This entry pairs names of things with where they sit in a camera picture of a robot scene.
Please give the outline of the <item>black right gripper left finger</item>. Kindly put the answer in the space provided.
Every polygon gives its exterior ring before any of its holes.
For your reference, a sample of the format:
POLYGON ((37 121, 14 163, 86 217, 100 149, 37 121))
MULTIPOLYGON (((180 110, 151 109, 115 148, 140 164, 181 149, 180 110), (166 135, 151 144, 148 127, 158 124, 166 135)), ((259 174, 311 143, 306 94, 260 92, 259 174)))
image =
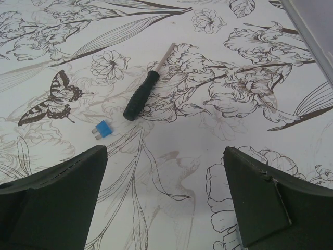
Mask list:
POLYGON ((107 161, 97 145, 1 184, 1 249, 84 249, 107 161))

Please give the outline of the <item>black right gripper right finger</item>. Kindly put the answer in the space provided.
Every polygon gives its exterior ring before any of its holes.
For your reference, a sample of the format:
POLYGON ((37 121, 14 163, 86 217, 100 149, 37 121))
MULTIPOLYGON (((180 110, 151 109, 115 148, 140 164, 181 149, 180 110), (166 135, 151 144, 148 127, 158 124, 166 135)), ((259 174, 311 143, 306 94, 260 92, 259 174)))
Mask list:
POLYGON ((244 249, 332 249, 332 190, 227 147, 225 168, 244 249))

